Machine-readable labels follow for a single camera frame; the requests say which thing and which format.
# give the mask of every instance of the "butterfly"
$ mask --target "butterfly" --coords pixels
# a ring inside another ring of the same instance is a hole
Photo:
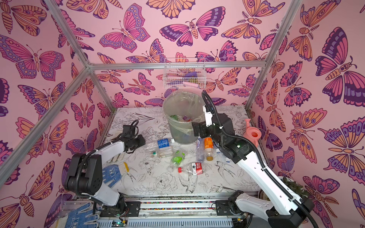
[[[9,84],[8,81],[0,78],[0,104],[5,104],[9,97]],[[8,109],[0,105],[0,117],[6,116]]]
[[[248,97],[256,81],[254,76],[255,74],[250,74],[246,79],[246,85],[241,84],[242,88],[231,89],[228,91],[228,94],[233,94],[233,96],[238,95],[239,97]]]
[[[285,92],[289,93],[284,98],[284,104],[288,107],[291,107],[294,104],[300,107],[303,104],[303,102],[308,101],[312,95],[311,92],[309,92],[307,89],[296,87],[297,86],[296,82],[298,82],[299,79],[301,78],[301,77],[298,78],[298,76],[300,74],[302,65],[303,65],[302,61],[300,62],[297,61],[295,65],[290,65],[288,72],[285,73],[283,77],[280,79],[281,87],[288,86]]]
[[[83,39],[80,36],[94,37],[95,35],[88,32],[88,31],[86,31],[86,30],[84,30],[84,29],[82,29],[82,28],[76,28],[75,23],[71,20],[71,18],[67,14],[67,12],[61,9],[61,13],[62,13],[62,16],[65,18],[65,20],[67,21],[67,24],[70,27],[73,35],[76,37],[77,42],[80,45],[80,47],[82,49],[93,51],[94,49],[92,47],[90,47],[89,45],[87,45],[84,42],[81,42],[81,40],[83,40]],[[60,28],[60,26],[58,25],[58,23],[56,22],[56,20],[54,19],[53,16],[52,16],[52,19],[53,19],[54,23],[56,24],[58,32],[60,33],[59,36],[58,36],[58,47],[62,48],[65,45],[66,42],[67,42],[67,46],[69,46],[70,43],[68,42],[68,40],[67,40],[66,36],[64,35],[62,29]],[[75,56],[75,51],[72,49],[71,46],[70,46],[70,54],[71,54],[71,58],[73,59],[73,57]]]
[[[137,100],[134,100],[134,105],[138,108],[143,108],[144,107],[144,105],[141,102],[137,101]]]
[[[279,168],[281,168],[281,172],[278,172],[277,175],[291,178],[292,174],[294,173],[294,171],[293,173],[290,173],[290,171],[292,171],[294,167],[294,162],[295,162],[294,149],[288,147],[288,150],[284,151],[282,156],[276,157],[276,161]]]
[[[121,92],[116,93],[114,95],[114,99],[112,98],[112,105],[115,108],[122,108],[123,106],[128,105],[128,104],[129,104],[129,101],[127,99],[123,98],[123,94]]]
[[[355,64],[351,62],[345,63],[347,57],[348,42],[345,32],[342,28],[335,28],[329,35],[322,49],[322,53],[326,56],[319,56],[316,59],[317,72],[316,75],[328,74],[326,80],[332,80],[328,83],[322,90],[322,93],[330,96],[330,101],[334,104],[338,103],[342,97],[343,84],[345,84],[345,95],[343,97],[343,102],[355,106],[365,107],[365,98],[360,94],[365,93],[365,77],[359,73],[353,71],[347,71],[352,65],[357,68]]]
[[[34,104],[35,110],[39,114],[38,120],[40,120],[42,116],[46,114],[47,110],[57,101],[59,96],[63,94],[65,91],[65,83],[61,82],[56,85],[51,94],[46,91],[46,94],[44,94],[41,91],[27,85],[18,85],[18,88],[24,94],[28,102]]]
[[[294,129],[291,130],[288,139],[292,140],[292,143],[296,146],[298,145],[299,150],[301,151],[304,156],[309,159],[311,162],[317,163],[316,154],[312,147],[311,142],[305,136],[309,130],[309,128],[314,127],[317,125],[323,118],[326,116],[327,111],[321,109],[310,109],[304,114],[301,112],[295,113],[295,115],[290,111],[292,114],[292,120]]]
[[[98,103],[97,107],[100,109],[100,115],[105,118],[106,116],[110,116],[110,109],[108,106],[104,103]]]
[[[326,228],[333,228],[331,220],[321,202],[324,203],[328,212],[335,218],[337,218],[337,215],[332,211],[327,203],[339,203],[335,198],[330,196],[323,197],[321,194],[333,193],[340,187],[340,183],[330,178],[323,180],[318,176],[313,176],[312,180],[310,179],[310,177],[305,176],[303,177],[303,180],[308,185],[306,185],[305,187],[309,192],[309,199],[311,199],[314,203],[314,213],[316,213],[322,219],[322,222]]]
[[[62,169],[62,185],[67,181],[67,172],[71,164],[71,158],[66,159],[64,167]],[[44,228],[49,228],[51,225],[58,219],[58,216],[60,212],[62,211],[62,207],[66,201],[69,201],[72,199],[72,195],[66,193],[68,192],[65,190],[65,188],[60,188],[57,192],[60,193],[60,195],[56,198],[56,200],[53,202],[51,208],[49,209],[49,212],[46,217]]]
[[[195,5],[195,0],[148,0],[146,3],[151,8],[162,9],[162,15],[167,18],[178,18],[184,9],[191,9]]]
[[[273,169],[273,168],[274,168],[274,166],[275,166],[275,160],[274,160],[274,158],[273,158],[273,159],[270,159],[270,158],[269,158],[269,165],[270,165],[270,168],[271,168],[271,169]]]
[[[158,63],[158,62],[162,62],[162,63],[166,63],[166,62],[170,62],[169,60],[166,59],[165,55],[163,54],[164,50],[162,49],[162,46],[160,44],[160,42],[158,41],[158,39],[155,39],[150,47],[150,55],[147,54],[143,54],[145,56],[129,56],[126,59],[132,63]],[[151,75],[151,71],[153,69],[147,69],[148,73]]]
[[[257,117],[257,124],[259,130],[261,131],[261,140],[264,139],[266,141],[266,148],[273,152],[273,149],[279,150],[283,147],[281,140],[273,133],[269,133],[270,130],[266,127],[265,122],[261,116]]]
[[[6,197],[6,198],[19,199],[20,202],[0,208],[0,214],[1,214],[0,227],[14,228],[19,220],[21,206],[23,207],[24,212],[28,216],[34,217],[34,206],[30,200],[43,200],[51,194],[53,189],[53,182],[51,182],[53,170],[54,170],[54,161],[51,161],[43,168],[43,170],[37,176],[27,196],[26,196],[27,192],[27,185],[26,185],[25,192],[21,194],[18,198],[15,198],[13,196]]]
[[[143,24],[145,19],[142,17],[142,7],[133,3],[124,14],[124,28],[121,27],[121,32],[111,32],[105,34],[99,41],[103,47],[112,47],[118,49],[122,47],[123,49],[134,52],[137,49],[137,44],[134,40],[146,41],[150,35],[147,33]]]
[[[353,150],[360,141],[364,138],[365,132],[362,130],[365,128],[365,117],[358,118],[352,122],[344,123],[340,129],[324,130],[318,128],[324,133],[324,139],[332,143],[335,146],[341,148],[329,148],[334,152],[344,152],[344,154],[338,154],[328,159],[329,166],[324,170],[334,169],[342,173],[346,173],[349,170],[349,177],[354,181],[365,185],[365,177],[363,175],[365,171],[365,163],[357,158],[354,154],[358,154]]]
[[[78,70],[77,70],[74,63],[71,64],[71,76],[72,76],[73,79],[75,79],[78,76]],[[91,99],[92,89],[93,88],[94,88],[94,83],[92,82],[92,80],[91,79],[85,79],[85,81],[83,81],[81,83],[81,85],[76,89],[73,96],[78,95],[78,93],[82,89],[81,91],[83,93],[85,93],[85,91],[86,91],[86,96],[88,97],[89,101],[91,103],[94,103]]]
[[[136,86],[136,87],[130,87],[130,88],[126,88],[124,89],[124,91],[126,91],[127,93],[135,93],[135,94],[141,94],[143,93],[143,95],[150,95],[149,92],[151,92],[151,90],[155,90],[155,88],[153,86],[151,86],[152,82],[146,79],[146,76],[142,73],[138,74],[138,80],[139,83],[136,79],[132,79],[135,84],[130,84],[128,83],[128,85],[130,86]]]
[[[71,154],[84,154],[94,149],[94,143],[97,137],[97,128],[92,130],[86,139],[73,139],[66,144],[66,150],[71,151]]]
[[[227,41],[223,44],[222,48],[220,49],[219,56],[218,56],[218,49],[217,49],[217,55],[213,54],[211,56],[210,54],[204,53],[204,52],[197,52],[195,57],[198,58],[197,62],[218,62],[218,61],[236,61],[236,51],[238,49],[233,46],[233,42]],[[215,68],[206,68],[205,69],[208,73],[212,73],[215,71]]]
[[[176,41],[179,47],[184,45],[193,45],[193,37],[198,38],[198,34],[204,41],[208,41],[211,36],[218,34],[218,29],[208,26],[218,27],[222,23],[224,15],[226,14],[226,8],[216,7],[204,13],[194,24],[193,20],[185,23],[189,23],[189,26],[184,24],[171,24],[160,29],[160,33],[166,39],[170,41]]]
[[[33,58],[23,45],[3,35],[0,35],[0,44],[1,54],[5,59],[16,62],[21,78],[35,78],[40,70],[44,79],[55,81],[55,70],[60,69],[61,63],[65,61],[64,56],[56,51],[46,51],[39,56],[34,53]]]
[[[163,104],[163,102],[164,102],[164,100],[166,100],[166,98],[172,93],[172,92],[174,92],[174,91],[176,91],[177,90],[177,88],[176,87],[173,87],[173,88],[170,88],[170,89],[167,89],[166,91],[165,91],[165,94],[164,94],[164,96],[162,96],[162,94],[161,94],[161,97],[159,97],[159,98],[152,98],[152,99],[148,99],[148,100],[146,100],[145,101],[145,104],[146,105],[152,105],[152,106],[154,106],[154,107],[156,107],[156,106],[160,106],[160,107],[162,107],[162,104]]]
[[[354,201],[355,207],[357,211],[360,213],[363,219],[365,219],[365,204],[361,202],[360,196],[357,193],[356,189],[352,189],[352,200]]]
[[[1,3],[1,9],[4,11],[2,13],[3,23],[8,33],[10,34],[13,29],[13,19],[10,15],[10,12],[13,11],[13,16],[20,27],[32,36],[38,36],[41,30],[36,25],[46,19],[46,11],[34,5],[18,5],[10,8],[8,5],[10,1]]]
[[[243,4],[246,8],[246,11],[251,17],[265,17],[272,15],[285,5],[285,3],[280,3],[277,7],[272,7],[270,6],[270,3],[268,3],[268,1],[263,1],[261,3],[261,0],[243,0]],[[245,13],[244,11],[242,11],[242,15],[245,19],[239,20],[237,22],[238,24],[245,22],[249,22],[251,24],[262,23],[262,21],[258,18],[249,18],[247,13]],[[241,24],[228,29],[222,34],[222,37],[227,37],[231,39],[237,39],[241,36],[243,36],[243,38],[254,37],[256,38],[256,43],[259,43],[261,37],[260,32],[256,27],[249,23]]]
[[[8,147],[8,143],[0,140],[0,166],[5,162],[9,155],[13,152],[13,148]]]
[[[114,6],[123,9],[120,3],[117,0],[108,0]],[[108,6],[105,3],[105,0],[91,0],[91,1],[84,1],[84,0],[68,0],[66,6],[69,9],[76,10],[76,11],[83,11],[86,13],[90,13],[93,10],[93,16],[99,19],[107,18],[109,11]]]
[[[218,86],[218,88],[220,90],[224,90],[223,85],[234,85],[237,83],[238,79],[236,78],[239,74],[239,72],[241,71],[241,67],[235,67],[232,68],[230,71],[228,71],[220,80],[219,80],[219,76],[218,78],[215,80],[215,82],[207,82],[206,87],[204,89],[204,91],[206,91],[207,93],[211,93],[214,91],[216,85]]]
[[[299,36],[290,41],[286,51],[289,50],[290,47],[293,47],[295,52],[299,50],[299,56],[301,58],[312,61],[312,47],[306,35],[308,34],[309,38],[313,39],[313,34],[311,32],[319,27],[319,25],[314,25],[330,14],[340,2],[341,0],[324,1],[317,7],[317,10],[315,7],[312,7],[308,11],[304,11],[303,4],[300,9],[300,20],[308,28],[304,27],[299,29],[300,34],[303,36]]]
[[[15,123],[18,128],[16,129],[19,133],[19,137],[24,139],[26,135],[29,134],[30,130],[34,127],[34,124],[27,119],[22,117],[18,118],[18,122]],[[32,158],[36,158],[39,155],[42,155],[44,151],[48,151],[49,153],[58,153],[58,156],[61,154],[58,152],[62,146],[62,140],[64,139],[67,131],[68,121],[63,120],[57,126],[53,128],[51,131],[51,127],[47,134],[41,135],[40,138],[36,141],[33,147],[30,149],[28,154],[30,155],[29,160],[26,164],[29,164]]]
[[[80,108],[74,103],[71,103],[71,108],[72,111],[74,111],[75,113],[75,120],[78,121],[78,126],[80,128],[85,125],[90,127],[91,120],[93,118],[93,112],[95,110],[95,105],[90,106],[90,108],[88,109],[88,104],[86,103],[86,107],[84,109],[82,103],[80,103]]]
[[[261,86],[260,86],[260,88],[259,88],[259,90],[258,90],[258,92],[257,92],[257,95],[255,96],[255,103],[259,106],[259,107],[261,107],[261,110],[263,110],[264,109],[264,100],[262,99],[262,96],[264,95],[262,92],[263,92],[263,90],[265,89],[265,87],[266,87],[266,85],[268,84],[268,79],[266,78],[263,82],[262,82],[262,84],[261,84]]]
[[[279,94],[279,97],[275,104],[277,89],[278,89],[278,82],[277,82],[277,79],[275,79],[270,91],[268,91],[268,93],[266,94],[266,101],[271,105],[270,107],[268,107],[266,109],[266,111],[270,112],[272,110],[272,112],[270,114],[270,118],[269,118],[270,125],[277,126],[281,131],[285,132],[286,127],[285,127],[283,119],[281,118],[279,112],[277,111],[278,107],[276,105],[279,102],[280,94]]]
[[[271,72],[271,78],[274,78],[276,76],[276,73],[282,71],[285,67],[285,63],[278,61],[280,61],[280,59],[277,60],[275,57],[274,61],[271,63],[269,71],[269,73]]]
[[[102,53],[98,53],[97,55],[104,64],[115,63],[114,59],[110,58],[109,56],[103,55]],[[100,81],[103,82],[109,81],[110,83],[119,84],[121,88],[124,88],[123,82],[119,80],[117,77],[121,76],[120,73],[128,73],[131,71],[132,70],[102,70],[101,72],[103,74],[97,74],[96,76]]]
[[[248,52],[248,51],[245,51],[243,54],[242,54],[242,57],[245,61],[260,61],[260,60],[265,60],[266,57],[267,57],[267,52],[265,52],[264,54],[260,55],[259,53],[256,53],[258,54],[258,57],[254,54],[252,54],[251,52]]]

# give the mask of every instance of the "purple item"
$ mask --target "purple item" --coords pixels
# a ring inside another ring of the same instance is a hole
[[[184,78],[197,78],[198,75],[196,74],[196,71],[187,73]]]

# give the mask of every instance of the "blue bottle label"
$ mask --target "blue bottle label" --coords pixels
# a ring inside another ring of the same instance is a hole
[[[163,147],[168,147],[170,146],[169,144],[169,140],[168,139],[161,139],[157,141],[158,147],[159,148],[163,148]]]

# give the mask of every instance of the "orange bottle label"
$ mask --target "orange bottle label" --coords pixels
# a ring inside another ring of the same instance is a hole
[[[212,148],[213,149],[213,141],[212,138],[205,138],[204,140],[205,149]]]

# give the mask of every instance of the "work glove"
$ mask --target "work glove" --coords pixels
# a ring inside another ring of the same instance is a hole
[[[99,215],[93,215],[91,203],[86,203],[68,214],[65,228],[97,228]]]

